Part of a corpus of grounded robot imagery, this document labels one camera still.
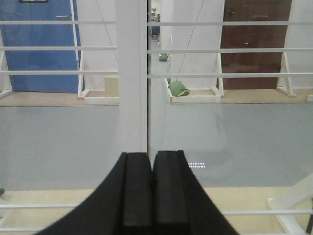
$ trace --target metal railing bar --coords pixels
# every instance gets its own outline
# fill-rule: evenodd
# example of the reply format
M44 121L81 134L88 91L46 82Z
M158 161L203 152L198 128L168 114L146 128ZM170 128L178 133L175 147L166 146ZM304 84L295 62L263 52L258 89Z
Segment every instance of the metal railing bar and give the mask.
M88 74L88 75L110 75L114 74L117 75L118 72L116 70L108 71L108 70L12 70L12 71L0 71L0 74L7 74L7 75L76 75L76 74Z
M255 73L207 73L207 74L148 74L148 79L162 78L239 78L239 77L312 77L313 72L255 72Z
M117 47L0 47L4 50L117 50Z
M272 52L313 52L308 48L221 48L221 49L188 49L188 50L147 50L148 54L185 54L185 53L272 53Z
M303 210L249 210L249 211L222 211L224 215L283 215L283 214L313 214L312 209Z
M313 25L312 21L148 22L147 26Z
M37 228L37 227L33 227L33 228L0 228L0 233L16 233L16 232L20 232L20 233L24 233L24 232L38 232L43 230L44 228Z
M74 208L78 203L58 203L58 204L3 204L1 209L52 209L52 208Z
M79 203L56 203L56 204L3 204L1 209L53 209L74 208ZM283 214L313 214L312 209L298 210L235 210L221 211L224 215L283 215Z
M0 21L5 24L115 24L115 21Z

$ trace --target gray floor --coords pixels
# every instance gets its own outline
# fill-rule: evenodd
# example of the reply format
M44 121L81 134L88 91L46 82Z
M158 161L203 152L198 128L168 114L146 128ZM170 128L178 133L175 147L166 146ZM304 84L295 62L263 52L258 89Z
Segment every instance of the gray floor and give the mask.
M151 91L152 156L183 149L205 164L193 168L204 187L290 186L313 172L312 104L169 104L159 79Z
M205 166L193 168L204 187L291 186L313 172L312 104L169 104L161 80L151 87L152 161L183 149ZM118 106L0 107L0 188L95 188L122 151L118 120Z

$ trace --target door handle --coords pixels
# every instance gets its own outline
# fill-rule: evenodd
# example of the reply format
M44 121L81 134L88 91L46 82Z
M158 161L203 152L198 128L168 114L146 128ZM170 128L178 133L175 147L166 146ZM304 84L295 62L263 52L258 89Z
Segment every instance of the door handle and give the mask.
M65 15L65 16L56 16L56 18L68 20L68 19L69 19L69 15Z

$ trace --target green bag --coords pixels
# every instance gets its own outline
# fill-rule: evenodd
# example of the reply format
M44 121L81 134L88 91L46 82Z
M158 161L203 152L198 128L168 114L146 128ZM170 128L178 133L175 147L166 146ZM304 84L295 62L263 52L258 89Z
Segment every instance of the green bag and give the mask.
M158 60L159 60L159 61L167 61L167 58L168 58L168 54L162 53L162 54L159 56Z
M185 96L189 95L190 90L188 90L181 81L172 82L168 88L171 90L173 96Z

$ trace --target white post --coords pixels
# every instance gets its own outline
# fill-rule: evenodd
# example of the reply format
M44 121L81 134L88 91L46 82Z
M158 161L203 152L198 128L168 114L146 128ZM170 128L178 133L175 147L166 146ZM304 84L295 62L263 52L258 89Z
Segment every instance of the white post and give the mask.
M147 0L115 1L122 151L147 152Z
M289 209L309 198L313 198L313 173L283 194L268 200L268 205L272 210ZM305 234L301 226L292 215L276 216L286 233Z

